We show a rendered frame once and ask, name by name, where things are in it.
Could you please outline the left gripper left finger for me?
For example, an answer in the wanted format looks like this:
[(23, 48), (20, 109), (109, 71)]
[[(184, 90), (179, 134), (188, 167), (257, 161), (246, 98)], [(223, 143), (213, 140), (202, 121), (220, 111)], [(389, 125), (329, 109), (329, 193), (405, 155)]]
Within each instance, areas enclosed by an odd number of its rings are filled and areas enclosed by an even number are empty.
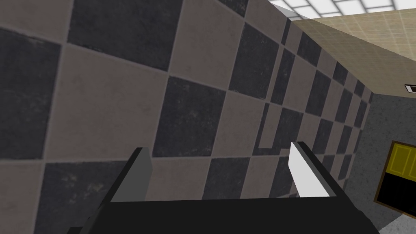
[(152, 175), (149, 148), (137, 148), (115, 182), (111, 202), (142, 202), (145, 200)]

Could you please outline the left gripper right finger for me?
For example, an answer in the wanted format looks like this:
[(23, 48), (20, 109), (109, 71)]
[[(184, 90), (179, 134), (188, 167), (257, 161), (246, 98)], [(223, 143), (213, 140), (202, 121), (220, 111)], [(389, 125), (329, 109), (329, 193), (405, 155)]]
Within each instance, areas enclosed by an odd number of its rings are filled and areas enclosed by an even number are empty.
[(300, 197), (342, 197), (345, 193), (304, 142), (292, 142), (288, 166)]

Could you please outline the yellow door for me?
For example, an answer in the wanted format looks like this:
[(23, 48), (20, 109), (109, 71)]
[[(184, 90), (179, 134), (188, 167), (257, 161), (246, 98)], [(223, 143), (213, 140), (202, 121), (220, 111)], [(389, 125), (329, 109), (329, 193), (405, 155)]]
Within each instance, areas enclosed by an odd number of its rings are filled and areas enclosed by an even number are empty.
[(416, 219), (416, 146), (392, 141), (374, 202)]

